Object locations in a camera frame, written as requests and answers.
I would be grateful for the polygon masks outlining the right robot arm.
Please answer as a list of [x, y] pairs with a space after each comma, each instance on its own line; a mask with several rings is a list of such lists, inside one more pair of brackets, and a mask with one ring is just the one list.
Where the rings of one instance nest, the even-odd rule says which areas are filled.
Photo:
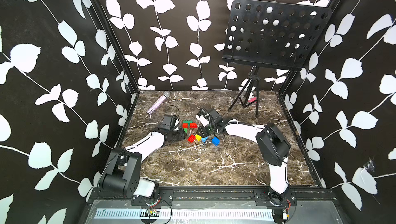
[[196, 118], [203, 125], [205, 137], [209, 134], [222, 134], [255, 142], [269, 165], [270, 189], [279, 195], [286, 193], [289, 188], [287, 163], [291, 145], [275, 124], [247, 124], [224, 118], [215, 109], [201, 109]]

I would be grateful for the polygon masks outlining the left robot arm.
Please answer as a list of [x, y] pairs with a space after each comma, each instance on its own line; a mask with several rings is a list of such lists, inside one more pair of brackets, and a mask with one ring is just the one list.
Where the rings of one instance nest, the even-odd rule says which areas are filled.
[[156, 198], [158, 184], [140, 177], [142, 162], [157, 149], [184, 140], [185, 136], [186, 133], [179, 127], [179, 118], [165, 115], [161, 123], [140, 141], [111, 151], [98, 188], [127, 198]]

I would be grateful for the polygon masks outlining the blue square lego brick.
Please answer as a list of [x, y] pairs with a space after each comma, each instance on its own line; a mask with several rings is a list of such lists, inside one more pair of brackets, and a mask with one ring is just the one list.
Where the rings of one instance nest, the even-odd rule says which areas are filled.
[[220, 140], [216, 137], [213, 137], [211, 140], [212, 144], [214, 144], [215, 146], [218, 146], [220, 143]]

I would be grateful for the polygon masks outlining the yellow lego brick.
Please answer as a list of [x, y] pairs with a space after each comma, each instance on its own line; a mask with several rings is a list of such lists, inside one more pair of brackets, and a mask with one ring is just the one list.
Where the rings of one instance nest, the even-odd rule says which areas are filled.
[[196, 134], [195, 137], [196, 137], [197, 141], [201, 141], [202, 140], [202, 137], [200, 135], [198, 135], [198, 134]]

